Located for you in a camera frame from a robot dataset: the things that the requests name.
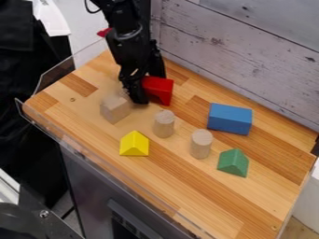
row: green block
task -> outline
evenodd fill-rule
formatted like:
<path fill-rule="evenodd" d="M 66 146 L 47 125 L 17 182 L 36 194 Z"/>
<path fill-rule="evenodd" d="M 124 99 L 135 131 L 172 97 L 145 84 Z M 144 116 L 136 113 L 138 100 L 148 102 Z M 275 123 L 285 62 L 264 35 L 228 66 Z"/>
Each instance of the green block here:
<path fill-rule="evenodd" d="M 232 175 L 247 177 L 249 161 L 243 152 L 238 149 L 231 149 L 219 155 L 217 169 Z"/>

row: yellow triangular prism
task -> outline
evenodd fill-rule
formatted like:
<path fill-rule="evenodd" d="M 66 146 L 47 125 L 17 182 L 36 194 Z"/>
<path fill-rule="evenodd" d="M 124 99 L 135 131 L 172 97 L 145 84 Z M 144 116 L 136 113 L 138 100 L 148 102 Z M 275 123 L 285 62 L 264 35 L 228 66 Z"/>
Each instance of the yellow triangular prism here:
<path fill-rule="evenodd" d="M 132 131 L 120 140 L 119 155 L 147 156 L 148 146 L 148 138 L 137 131 Z"/>
<path fill-rule="evenodd" d="M 125 152 L 119 153 L 122 156 L 147 156 L 148 153 L 140 151 L 138 148 L 129 148 Z"/>

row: blue block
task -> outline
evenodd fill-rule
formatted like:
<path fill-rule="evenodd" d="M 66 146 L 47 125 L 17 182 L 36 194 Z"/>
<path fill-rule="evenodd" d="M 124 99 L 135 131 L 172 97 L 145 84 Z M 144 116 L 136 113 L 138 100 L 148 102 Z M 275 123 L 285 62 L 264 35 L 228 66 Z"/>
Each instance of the blue block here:
<path fill-rule="evenodd" d="M 253 111 L 230 105 L 211 104 L 207 128 L 248 135 L 253 123 Z"/>

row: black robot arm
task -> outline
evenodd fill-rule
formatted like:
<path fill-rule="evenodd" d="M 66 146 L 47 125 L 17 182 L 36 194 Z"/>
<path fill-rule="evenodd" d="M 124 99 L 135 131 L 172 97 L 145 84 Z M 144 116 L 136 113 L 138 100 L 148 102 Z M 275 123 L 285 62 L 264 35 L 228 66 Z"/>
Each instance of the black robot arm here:
<path fill-rule="evenodd" d="M 91 0 L 112 30 L 106 41 L 117 64 L 118 79 L 136 104 L 148 104 L 142 78 L 166 77 L 155 40 L 150 38 L 150 0 Z"/>

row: beige cylinder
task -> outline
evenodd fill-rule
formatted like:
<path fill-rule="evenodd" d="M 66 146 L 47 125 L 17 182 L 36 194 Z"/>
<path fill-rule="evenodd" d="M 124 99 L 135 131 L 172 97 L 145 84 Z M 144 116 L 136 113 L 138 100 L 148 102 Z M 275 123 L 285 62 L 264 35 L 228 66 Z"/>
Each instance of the beige cylinder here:
<path fill-rule="evenodd" d="M 173 134 L 175 115 L 171 110 L 161 110 L 155 115 L 154 134 L 159 138 L 167 138 Z"/>
<path fill-rule="evenodd" d="M 190 140 L 190 155 L 198 160 L 207 158 L 211 151 L 213 135 L 209 131 L 200 129 L 191 135 Z"/>

